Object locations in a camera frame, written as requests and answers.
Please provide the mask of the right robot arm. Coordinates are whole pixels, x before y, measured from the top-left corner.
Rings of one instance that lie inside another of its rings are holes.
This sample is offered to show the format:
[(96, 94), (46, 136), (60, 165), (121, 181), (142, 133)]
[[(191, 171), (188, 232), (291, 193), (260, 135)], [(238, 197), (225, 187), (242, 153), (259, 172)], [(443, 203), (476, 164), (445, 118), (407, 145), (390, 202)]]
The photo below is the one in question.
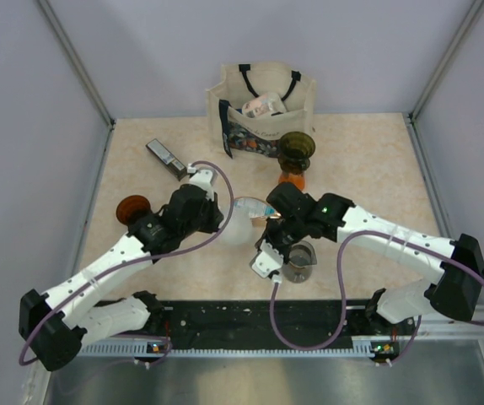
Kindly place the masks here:
[(376, 294), (374, 307), (365, 314), (372, 332), (383, 334), (407, 318), (430, 313), (472, 320), (484, 278), (484, 259), (475, 237), (426, 235), (333, 193), (315, 200), (291, 183), (276, 186), (266, 200), (280, 216), (267, 220), (255, 244), (257, 254), (250, 266), (260, 277), (277, 281), (295, 244), (306, 237), (325, 238), (368, 249), (421, 275), (416, 282)]

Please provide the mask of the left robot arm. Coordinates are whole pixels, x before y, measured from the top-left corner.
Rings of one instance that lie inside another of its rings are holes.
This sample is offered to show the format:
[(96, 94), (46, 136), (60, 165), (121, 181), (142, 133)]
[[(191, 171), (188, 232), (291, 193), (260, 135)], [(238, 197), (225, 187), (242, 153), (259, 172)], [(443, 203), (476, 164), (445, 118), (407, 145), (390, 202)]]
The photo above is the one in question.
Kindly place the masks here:
[(125, 332), (158, 333), (164, 308), (155, 294), (138, 291), (113, 302), (105, 296), (158, 260), (183, 255), (181, 242), (196, 232), (215, 239), (231, 214), (221, 212), (215, 192), (195, 185), (181, 186), (157, 213), (143, 196), (124, 198), (116, 217), (127, 232), (105, 254), (56, 287), (44, 293), (32, 289), (21, 298), (24, 350), (56, 371), (99, 340)]

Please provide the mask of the dark green glass dripper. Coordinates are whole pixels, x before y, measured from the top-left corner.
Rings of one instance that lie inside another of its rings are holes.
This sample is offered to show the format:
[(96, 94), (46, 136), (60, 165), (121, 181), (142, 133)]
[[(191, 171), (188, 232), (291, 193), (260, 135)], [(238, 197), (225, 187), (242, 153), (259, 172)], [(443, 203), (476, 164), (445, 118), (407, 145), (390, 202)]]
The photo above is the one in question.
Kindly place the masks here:
[(314, 139), (304, 132), (288, 132), (277, 143), (277, 157), (283, 171), (299, 175), (310, 167), (316, 150)]

